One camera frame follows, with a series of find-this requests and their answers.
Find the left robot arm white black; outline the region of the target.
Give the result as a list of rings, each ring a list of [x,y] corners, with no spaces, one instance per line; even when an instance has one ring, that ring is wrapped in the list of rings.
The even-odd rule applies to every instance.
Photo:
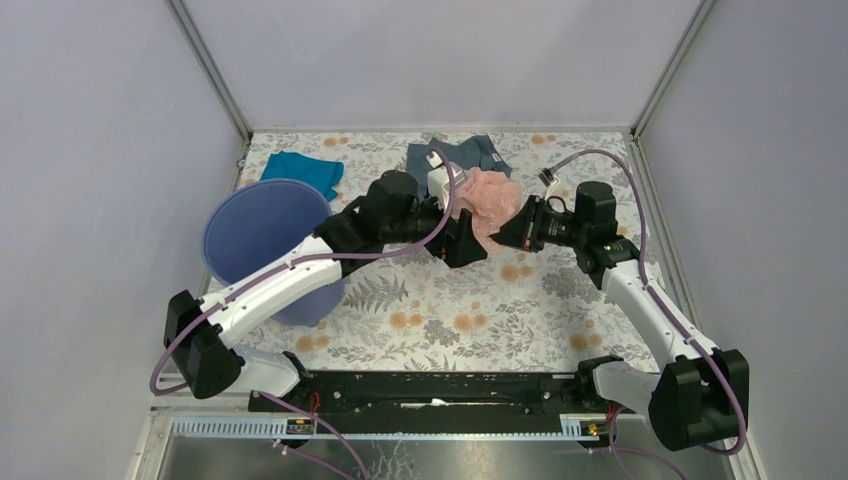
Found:
[[[465,173],[452,163],[427,175],[420,201],[415,179],[389,170],[365,195],[330,216],[298,245],[234,285],[205,297],[188,291],[168,302],[164,360],[172,360],[199,400],[234,387],[272,395],[288,411],[309,401],[310,385],[289,354],[240,347],[241,339],[271,315],[380,259],[428,248],[446,257],[457,239],[449,224]]]

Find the pink plastic trash bag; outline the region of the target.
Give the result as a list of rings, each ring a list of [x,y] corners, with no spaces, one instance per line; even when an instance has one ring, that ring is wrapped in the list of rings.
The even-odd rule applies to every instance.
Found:
[[[451,217],[458,220],[462,210],[471,213],[471,228],[475,239],[489,256],[501,247],[491,238],[522,208],[522,186],[503,172],[472,167],[466,171],[465,182],[456,190],[456,202]]]

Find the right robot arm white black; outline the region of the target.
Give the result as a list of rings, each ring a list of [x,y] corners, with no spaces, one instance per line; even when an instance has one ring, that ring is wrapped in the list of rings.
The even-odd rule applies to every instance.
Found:
[[[747,431],[749,365],[737,350],[722,350],[683,317],[652,280],[640,250],[618,232],[610,185],[589,181],[574,208],[562,199],[529,197],[493,235],[502,246],[538,252],[547,244],[574,251],[580,270],[627,316],[661,372],[649,374],[612,357],[581,364],[575,402],[597,412],[610,401],[645,416],[671,451],[711,447]]]

